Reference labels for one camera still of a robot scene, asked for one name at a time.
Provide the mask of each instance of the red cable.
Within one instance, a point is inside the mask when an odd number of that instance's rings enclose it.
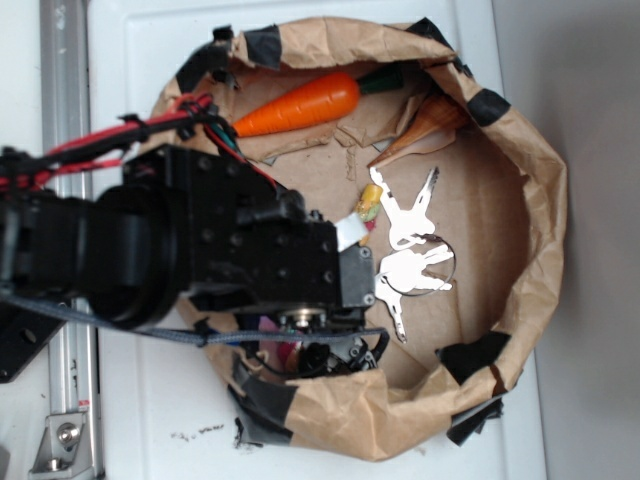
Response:
[[[183,97],[178,97],[178,99],[176,100],[180,101],[180,105],[178,105],[176,108],[179,108],[184,103],[186,103],[186,98],[183,98]],[[204,109],[208,108],[209,105],[211,105],[211,101],[212,101],[211,96],[207,94],[201,95],[200,97],[194,100],[194,102],[198,104],[199,108],[204,108]],[[167,121],[181,120],[181,119],[187,118],[192,113],[194,112],[187,111],[184,109],[176,110],[176,111],[169,110],[167,113],[157,117],[150,118],[144,123],[150,126],[157,125],[159,123],[164,123]],[[127,133],[133,130],[137,130],[139,128],[140,128],[140,123],[134,120],[130,120],[125,122],[124,125],[118,125],[117,127],[111,127],[105,130],[99,130],[97,132],[90,133],[89,135],[86,135],[84,137],[80,137],[75,140],[71,140],[70,142],[63,143],[62,145],[58,145],[57,147],[47,152],[47,154],[52,155],[54,153],[60,153],[65,150],[69,150],[71,148],[83,147],[93,142],[104,140],[105,138],[109,138],[114,135],[119,135],[121,133]]]
[[[101,162],[88,161],[74,163],[72,165],[64,165],[56,170],[43,170],[42,172],[38,172],[33,177],[33,182],[31,181],[32,179],[29,177],[29,175],[19,175],[16,181],[18,188],[24,189],[33,187],[35,189],[40,189],[53,177],[57,177],[59,175],[89,172],[92,170],[100,170],[103,168],[119,167],[120,165],[122,165],[122,160],[120,159],[104,160]],[[5,191],[8,186],[9,179],[0,177],[0,191]]]
[[[175,113],[185,102],[195,103],[197,101],[198,101],[198,98],[196,98],[196,96],[193,93],[183,93],[182,95],[180,95],[179,97],[173,100],[173,103],[168,108],[167,112]]]

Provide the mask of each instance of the brown paper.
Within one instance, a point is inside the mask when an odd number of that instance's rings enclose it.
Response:
[[[397,28],[314,18],[281,25],[279,30],[280,72],[253,65],[241,34],[231,51],[240,90],[224,91],[226,87],[208,77],[198,87],[216,92],[215,101],[229,120],[326,69],[355,72],[370,69],[371,62],[413,60],[465,108],[482,90],[451,63],[455,52]],[[257,159],[280,155],[272,168],[264,167],[267,172],[301,191],[307,209],[318,209],[328,220],[337,221],[353,210],[370,182],[366,164],[378,154],[371,142],[403,131],[424,92],[412,86],[401,94],[378,99],[372,95],[370,101],[378,103],[363,105],[347,119],[307,131],[242,140],[241,146]],[[178,95],[173,80],[154,114],[162,113]],[[382,110],[368,124],[364,120],[371,116],[372,105]],[[187,144],[216,151],[201,134]],[[462,128],[453,145],[429,155],[407,156],[381,173],[400,206],[409,209],[435,166],[440,176],[428,215],[436,233],[455,249],[458,269],[453,290],[403,298],[408,343],[393,339],[379,369],[290,381],[298,387],[285,422],[293,432],[292,445],[368,460],[410,449],[448,428],[453,415],[491,399],[502,385],[513,388],[551,318],[563,267],[567,200],[562,160],[511,108],[489,126]],[[391,252],[388,228],[381,213],[369,244],[376,262]],[[191,322],[198,315],[188,305],[181,312]],[[381,302],[367,312],[367,320],[392,330]],[[438,362],[435,350],[475,341],[490,330],[511,336],[495,367],[483,368],[459,385]],[[234,349],[207,347],[206,351],[220,377],[232,383]]]

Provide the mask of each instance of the key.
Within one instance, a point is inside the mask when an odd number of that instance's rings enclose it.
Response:
[[[383,190],[380,203],[382,203],[391,222],[389,243],[393,249],[404,250],[416,244],[425,243],[421,235],[431,234],[435,232],[436,229],[433,222],[426,217],[426,212],[438,179],[438,168],[433,168],[429,172],[427,180],[418,193],[411,210],[402,210],[400,208],[397,200],[391,193],[391,189],[377,169],[371,168],[369,169],[369,173],[373,183]]]
[[[407,334],[404,330],[404,323],[402,323],[402,307],[400,306],[400,298],[402,298],[402,294],[396,292],[389,286],[387,279],[382,273],[376,275],[375,295],[387,304],[387,308],[389,309],[389,313],[393,319],[393,326],[395,327],[398,340],[402,343],[407,343]]]
[[[453,257],[446,245],[432,248],[424,254],[411,250],[401,250],[386,256],[380,262],[380,273],[388,283],[401,293],[408,293],[413,289],[421,290],[450,290],[451,285],[440,279],[422,275],[427,265],[435,265]]]

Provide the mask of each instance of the black metal bracket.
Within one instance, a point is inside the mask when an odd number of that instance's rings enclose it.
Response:
[[[0,303],[0,384],[15,380],[64,323]]]

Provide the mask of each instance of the black cable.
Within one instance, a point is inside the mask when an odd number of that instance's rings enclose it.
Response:
[[[387,349],[387,345],[389,345],[389,340],[391,340],[391,336],[389,335],[389,332],[385,331],[380,334],[378,343],[376,343],[376,346],[371,349],[371,355],[373,355],[376,362],[380,361],[380,358],[382,358],[382,354]]]
[[[64,322],[72,321],[92,327],[105,328],[110,330],[118,330],[120,332],[129,332],[146,337],[158,338],[162,340],[170,340],[177,343],[186,343],[204,347],[215,344],[236,344],[238,342],[252,341],[274,341],[274,342],[301,342],[315,341],[318,343],[333,343],[340,340],[353,337],[361,337],[365,335],[381,335],[386,333],[384,328],[369,328],[355,332],[337,332],[337,333],[285,333],[285,332],[263,332],[259,330],[239,330],[228,333],[198,333],[191,330],[171,330],[165,328],[149,328],[147,330],[122,330],[108,320],[102,319],[95,315],[73,310],[67,307],[61,307],[55,302],[47,300],[34,300],[31,298],[19,297],[17,295],[0,296],[0,302],[6,302],[15,307],[37,313],[39,315],[61,320]]]

